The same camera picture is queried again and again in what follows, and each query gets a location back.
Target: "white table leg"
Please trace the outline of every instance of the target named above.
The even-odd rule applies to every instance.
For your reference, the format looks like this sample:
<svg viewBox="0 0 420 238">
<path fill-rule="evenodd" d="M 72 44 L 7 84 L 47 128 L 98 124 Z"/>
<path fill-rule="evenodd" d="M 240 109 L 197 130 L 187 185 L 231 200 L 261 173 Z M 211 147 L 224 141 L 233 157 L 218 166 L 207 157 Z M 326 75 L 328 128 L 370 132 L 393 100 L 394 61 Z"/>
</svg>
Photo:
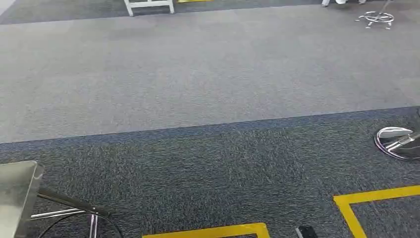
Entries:
<svg viewBox="0 0 420 238">
<path fill-rule="evenodd" d="M 124 0 L 125 5 L 127 6 L 128 15 L 134 16 L 133 10 L 130 7 L 130 0 Z"/>
<path fill-rule="evenodd" d="M 169 0 L 169 10 L 170 10 L 171 14 L 175 13 L 175 10 L 173 9 L 173 1 L 172 0 Z"/>
<path fill-rule="evenodd" d="M 326 7 L 329 5 L 329 0 L 322 0 L 321 6 Z"/>
</svg>

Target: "carpet floor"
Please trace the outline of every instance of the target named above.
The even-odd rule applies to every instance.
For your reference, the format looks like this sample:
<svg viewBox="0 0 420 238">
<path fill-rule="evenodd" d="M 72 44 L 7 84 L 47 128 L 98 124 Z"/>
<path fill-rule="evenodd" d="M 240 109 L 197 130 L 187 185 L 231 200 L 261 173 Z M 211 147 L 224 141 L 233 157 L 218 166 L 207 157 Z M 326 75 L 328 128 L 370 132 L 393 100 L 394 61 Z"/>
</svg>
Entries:
<svg viewBox="0 0 420 238">
<path fill-rule="evenodd" d="M 255 222 L 272 238 L 300 225 L 350 238 L 333 195 L 420 181 L 419 163 L 375 148 L 372 136 L 390 125 L 419 129 L 416 108 L 5 143 L 0 161 L 43 163 L 45 187 L 109 208 L 128 238 Z M 419 205 L 414 196 L 354 211 L 369 238 L 419 237 Z M 39 201 L 35 210 L 55 207 Z M 83 237 L 87 223 L 75 218 L 47 237 Z M 29 237 L 46 224 L 32 223 Z"/>
<path fill-rule="evenodd" d="M 270 6 L 320 4 L 321 0 L 213 0 L 176 3 L 176 13 Z M 135 15 L 169 13 L 167 6 L 133 9 Z M 16 0 L 0 15 L 0 24 L 128 16 L 124 0 Z"/>
<path fill-rule="evenodd" d="M 0 143 L 419 105 L 420 5 L 380 7 L 0 25 Z"/>
</svg>

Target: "chrome stool base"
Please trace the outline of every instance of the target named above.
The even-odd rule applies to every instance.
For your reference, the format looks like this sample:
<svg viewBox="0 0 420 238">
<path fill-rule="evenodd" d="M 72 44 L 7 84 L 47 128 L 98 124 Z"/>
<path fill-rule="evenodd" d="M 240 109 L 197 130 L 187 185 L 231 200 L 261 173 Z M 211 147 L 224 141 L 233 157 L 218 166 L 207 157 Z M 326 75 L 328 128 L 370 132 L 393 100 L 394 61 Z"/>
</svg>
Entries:
<svg viewBox="0 0 420 238">
<path fill-rule="evenodd" d="M 420 138 L 420 132 L 413 132 L 402 127 L 384 127 L 376 133 L 374 141 L 375 145 L 385 154 L 398 160 L 412 161 L 420 159 L 420 157 L 404 153 L 404 150 L 413 148 L 404 148 L 403 146 L 417 138 Z"/>
<path fill-rule="evenodd" d="M 389 13 L 386 13 L 385 9 L 391 1 L 392 0 L 386 0 L 385 4 L 383 5 L 380 11 L 367 11 L 364 15 L 359 16 L 359 18 L 356 21 L 360 21 L 360 18 L 366 19 L 369 22 L 366 26 L 366 29 L 370 29 L 370 26 L 372 26 L 374 22 L 386 23 L 388 26 L 385 29 L 390 30 L 392 22 L 394 21 L 394 16 Z"/>
</svg>

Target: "black object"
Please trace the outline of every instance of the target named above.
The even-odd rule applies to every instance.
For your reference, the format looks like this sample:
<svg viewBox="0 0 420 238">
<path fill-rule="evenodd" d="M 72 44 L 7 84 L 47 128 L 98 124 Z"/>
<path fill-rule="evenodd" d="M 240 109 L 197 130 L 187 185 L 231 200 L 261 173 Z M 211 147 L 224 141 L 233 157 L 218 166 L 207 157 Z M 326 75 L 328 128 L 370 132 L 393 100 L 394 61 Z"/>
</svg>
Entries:
<svg viewBox="0 0 420 238">
<path fill-rule="evenodd" d="M 318 238 L 315 230 L 311 226 L 300 226 L 296 228 L 298 238 Z"/>
</svg>

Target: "yellow floor tape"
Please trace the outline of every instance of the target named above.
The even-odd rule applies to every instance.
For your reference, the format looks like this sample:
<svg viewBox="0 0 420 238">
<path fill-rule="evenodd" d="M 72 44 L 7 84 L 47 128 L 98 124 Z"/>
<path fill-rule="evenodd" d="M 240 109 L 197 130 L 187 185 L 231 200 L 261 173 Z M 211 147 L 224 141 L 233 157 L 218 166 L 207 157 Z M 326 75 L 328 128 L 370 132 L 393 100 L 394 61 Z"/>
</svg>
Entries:
<svg viewBox="0 0 420 238">
<path fill-rule="evenodd" d="M 143 238 L 224 238 L 256 234 L 257 238 L 270 238 L 264 223 L 251 223 L 227 227 L 215 227 L 184 232 L 146 235 Z"/>
<path fill-rule="evenodd" d="M 362 226 L 357 220 L 356 215 L 350 207 L 350 204 L 359 202 L 372 202 L 414 195 L 420 195 L 420 185 L 339 195 L 334 196 L 334 201 L 340 209 L 341 213 L 343 214 L 344 220 L 346 220 L 350 231 L 353 233 L 353 236 L 355 238 L 367 238 Z"/>
</svg>

